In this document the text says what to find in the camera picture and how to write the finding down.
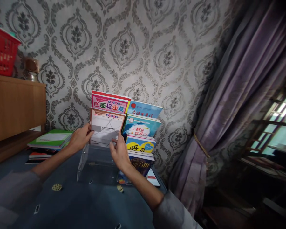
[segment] green book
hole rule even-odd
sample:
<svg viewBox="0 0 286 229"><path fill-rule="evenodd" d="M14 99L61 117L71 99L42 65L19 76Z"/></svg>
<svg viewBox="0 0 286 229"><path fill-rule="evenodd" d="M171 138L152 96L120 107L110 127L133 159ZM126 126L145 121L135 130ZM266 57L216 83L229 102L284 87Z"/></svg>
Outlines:
<svg viewBox="0 0 286 229"><path fill-rule="evenodd" d="M37 148L62 149L64 145L66 145L71 139L72 134L73 131L54 129L28 143L28 146Z"/></svg>

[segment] red basket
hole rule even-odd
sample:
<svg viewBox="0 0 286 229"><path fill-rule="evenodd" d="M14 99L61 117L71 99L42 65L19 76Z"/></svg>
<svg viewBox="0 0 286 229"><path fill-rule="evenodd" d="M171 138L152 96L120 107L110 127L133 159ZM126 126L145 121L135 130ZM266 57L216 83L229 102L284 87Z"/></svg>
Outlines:
<svg viewBox="0 0 286 229"><path fill-rule="evenodd" d="M0 28L0 75L11 76L21 42Z"/></svg>

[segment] grey sleeve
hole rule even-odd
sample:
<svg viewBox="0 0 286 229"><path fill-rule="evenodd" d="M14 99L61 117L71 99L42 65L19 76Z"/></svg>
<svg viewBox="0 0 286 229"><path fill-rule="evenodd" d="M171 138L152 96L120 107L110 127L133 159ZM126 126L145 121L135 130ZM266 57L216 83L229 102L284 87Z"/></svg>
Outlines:
<svg viewBox="0 0 286 229"><path fill-rule="evenodd" d="M171 191L165 194L163 201L154 211L153 225L155 229L202 229Z"/></svg>
<svg viewBox="0 0 286 229"><path fill-rule="evenodd" d="M0 228L12 225L41 190L40 178L30 171L9 173L0 180Z"/></svg>

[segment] person's left hand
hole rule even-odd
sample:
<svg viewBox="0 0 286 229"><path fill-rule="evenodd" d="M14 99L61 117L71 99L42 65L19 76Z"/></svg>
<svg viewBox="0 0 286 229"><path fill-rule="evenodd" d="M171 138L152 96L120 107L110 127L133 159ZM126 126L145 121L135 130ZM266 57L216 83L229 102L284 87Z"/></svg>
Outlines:
<svg viewBox="0 0 286 229"><path fill-rule="evenodd" d="M91 125L87 123L83 128L77 129L72 138L67 145L69 149L72 149L74 153L84 148L87 142L90 140L91 136L94 134L94 131L91 131Z"/></svg>

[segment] hand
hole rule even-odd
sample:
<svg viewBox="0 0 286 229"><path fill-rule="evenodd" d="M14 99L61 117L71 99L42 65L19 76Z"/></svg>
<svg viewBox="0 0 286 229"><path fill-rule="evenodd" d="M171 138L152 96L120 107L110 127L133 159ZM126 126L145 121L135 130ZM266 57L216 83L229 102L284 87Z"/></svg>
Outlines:
<svg viewBox="0 0 286 229"><path fill-rule="evenodd" d="M91 131L91 125L87 123L83 128L79 128L73 133L67 148L72 149L72 151L76 153L84 148L93 134L94 131Z"/></svg>
<svg viewBox="0 0 286 229"><path fill-rule="evenodd" d="M124 171L127 168L132 167L132 165L130 163L127 147L121 132L119 132L118 140L112 139L112 142L109 143L111 156L117 167L124 173Z"/></svg>

